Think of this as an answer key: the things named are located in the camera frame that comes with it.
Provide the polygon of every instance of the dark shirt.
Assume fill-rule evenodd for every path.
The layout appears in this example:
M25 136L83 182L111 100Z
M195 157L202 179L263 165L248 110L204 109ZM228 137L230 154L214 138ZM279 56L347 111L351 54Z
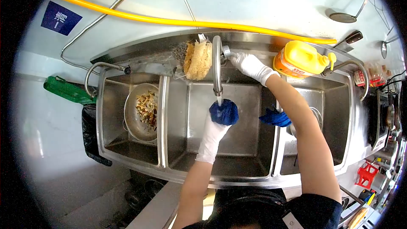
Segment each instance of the dark shirt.
M216 193L214 211L208 220L185 229L230 228L254 223L262 229L287 229L282 218L290 212L304 229L337 229L342 212L339 202L317 194L303 194L286 202L284 194L280 194L282 190L267 194L266 190L251 191L243 195L225 192Z

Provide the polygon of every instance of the black trash bag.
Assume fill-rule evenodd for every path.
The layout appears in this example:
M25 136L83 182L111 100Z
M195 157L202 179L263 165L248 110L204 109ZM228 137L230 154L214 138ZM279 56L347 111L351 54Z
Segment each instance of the black trash bag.
M82 109L82 133L86 155L98 163L111 166L112 161L99 155L96 135L96 104L84 105Z

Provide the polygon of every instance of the stainless steel sink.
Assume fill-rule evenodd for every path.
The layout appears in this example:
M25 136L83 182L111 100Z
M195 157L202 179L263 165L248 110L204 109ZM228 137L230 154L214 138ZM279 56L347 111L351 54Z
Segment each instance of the stainless steel sink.
M275 127L258 119L276 104L270 91L237 69L224 67L223 98L236 103L239 121L219 143L212 175L267 176L272 164ZM209 107L216 101L212 76L202 82L171 79L167 147L171 169L187 172L195 161Z
M233 52L254 54L269 66L288 41L245 32L205 34L210 39L220 35ZM166 64L171 56L169 45L194 39L195 36L195 33L177 33L173 37L112 49L103 59L107 57L123 66L146 60ZM339 61L348 59L348 55L328 46L317 46L317 49L321 54L335 52ZM345 69L336 70L325 78L320 75L303 80L282 77L303 95L319 118L322 133L333 155L336 174L346 171L351 140L353 144L363 142L363 137L359 137L361 134L357 134L363 131L358 129L356 132L354 127L357 115L363 118L363 112L358 110L359 94L350 73L351 70ZM223 98L236 103L239 121L219 144L209 186L276 188L300 185L298 163L294 165L296 139L287 128L263 124L258 119L273 104L281 110L272 93L243 75L230 62L221 68L221 80ZM124 75L115 69L103 69L99 77L96 110L99 153L132 170L182 183L194 163L206 113L216 101L212 81L212 71L202 81L191 82L145 73ZM135 140L123 127L125 99L130 90L140 83L159 87L158 138L154 142Z
M135 139L123 127L124 107L128 94L140 83L159 85L160 76L132 74L109 77L104 80L101 101L101 121L104 148L114 153L158 165L157 140L143 142Z
M287 78L287 82L306 99L318 118L334 165L342 163L348 140L351 105L349 81L349 78L339 74L331 80L313 76L303 80ZM283 138L285 146L281 175L297 174L300 172L296 162L297 140L287 133Z

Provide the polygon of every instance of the blue sign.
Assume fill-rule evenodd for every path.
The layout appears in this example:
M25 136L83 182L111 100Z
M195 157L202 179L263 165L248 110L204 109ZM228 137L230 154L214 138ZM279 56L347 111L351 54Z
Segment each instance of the blue sign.
M48 28L63 35L68 35L76 24L82 19L82 16L49 1L41 27Z

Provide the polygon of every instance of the yellow detergent bottle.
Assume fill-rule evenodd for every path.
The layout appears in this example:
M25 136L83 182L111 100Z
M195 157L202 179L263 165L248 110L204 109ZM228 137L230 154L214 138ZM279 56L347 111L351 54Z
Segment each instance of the yellow detergent bottle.
M304 79L314 74L320 74L331 62L331 70L336 62L336 55L328 53L323 56L317 49L301 41L288 42L274 57L273 68L280 74Z

